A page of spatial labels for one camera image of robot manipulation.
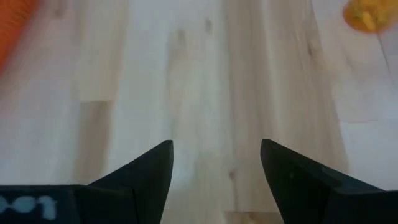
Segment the wooden floor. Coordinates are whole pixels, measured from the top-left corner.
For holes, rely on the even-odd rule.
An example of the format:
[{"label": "wooden floor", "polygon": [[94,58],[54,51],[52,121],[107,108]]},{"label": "wooden floor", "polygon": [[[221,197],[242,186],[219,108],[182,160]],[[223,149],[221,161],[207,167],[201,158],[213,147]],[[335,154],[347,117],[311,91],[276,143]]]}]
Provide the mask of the wooden floor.
[{"label": "wooden floor", "polygon": [[0,79],[0,184],[86,184],[173,139],[162,223],[281,223],[271,138],[398,189],[398,27],[355,32],[345,3],[43,0]]}]

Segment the wood grain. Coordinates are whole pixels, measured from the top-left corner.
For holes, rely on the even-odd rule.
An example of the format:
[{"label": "wood grain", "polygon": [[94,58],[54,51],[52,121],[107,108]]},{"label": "wood grain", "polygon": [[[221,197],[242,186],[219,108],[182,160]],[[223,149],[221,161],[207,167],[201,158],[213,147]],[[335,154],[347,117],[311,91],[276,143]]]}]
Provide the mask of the wood grain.
[{"label": "wood grain", "polygon": [[283,224],[278,213],[227,212],[226,224]]},{"label": "wood grain", "polygon": [[262,223],[271,138],[397,188],[395,36],[351,30],[345,0],[42,2],[0,80],[2,184],[87,183],[173,139],[162,223]]}]

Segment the yellow object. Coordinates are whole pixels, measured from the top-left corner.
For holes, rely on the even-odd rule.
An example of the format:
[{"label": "yellow object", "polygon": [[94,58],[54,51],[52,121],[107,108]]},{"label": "yellow object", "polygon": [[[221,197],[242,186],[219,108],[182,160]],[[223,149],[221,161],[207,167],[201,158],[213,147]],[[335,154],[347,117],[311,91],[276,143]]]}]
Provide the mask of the yellow object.
[{"label": "yellow object", "polygon": [[343,11],[345,21],[362,32],[381,32],[398,19],[398,0],[351,0]]}]

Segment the printed logo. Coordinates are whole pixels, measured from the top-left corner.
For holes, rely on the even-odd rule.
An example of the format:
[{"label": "printed logo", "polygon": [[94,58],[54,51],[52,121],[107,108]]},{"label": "printed logo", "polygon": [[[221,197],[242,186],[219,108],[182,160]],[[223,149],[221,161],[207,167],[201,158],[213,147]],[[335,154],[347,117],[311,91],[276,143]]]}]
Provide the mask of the printed logo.
[{"label": "printed logo", "polygon": [[0,195],[0,215],[7,209],[12,209],[21,214],[28,214],[38,206],[42,207],[42,218],[45,220],[54,220],[57,217],[57,202],[49,196],[40,196],[38,199],[31,196],[21,196],[15,199],[11,204]]}]

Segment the orange toy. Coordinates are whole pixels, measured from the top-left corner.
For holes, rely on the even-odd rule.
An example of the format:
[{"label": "orange toy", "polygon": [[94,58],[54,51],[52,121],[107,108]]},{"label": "orange toy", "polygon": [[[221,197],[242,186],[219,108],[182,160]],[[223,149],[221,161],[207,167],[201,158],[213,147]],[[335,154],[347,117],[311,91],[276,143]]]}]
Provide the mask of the orange toy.
[{"label": "orange toy", "polygon": [[343,16],[356,30],[382,32],[396,22],[398,0],[351,0],[344,8]]},{"label": "orange toy", "polygon": [[0,71],[39,0],[0,0]]}]

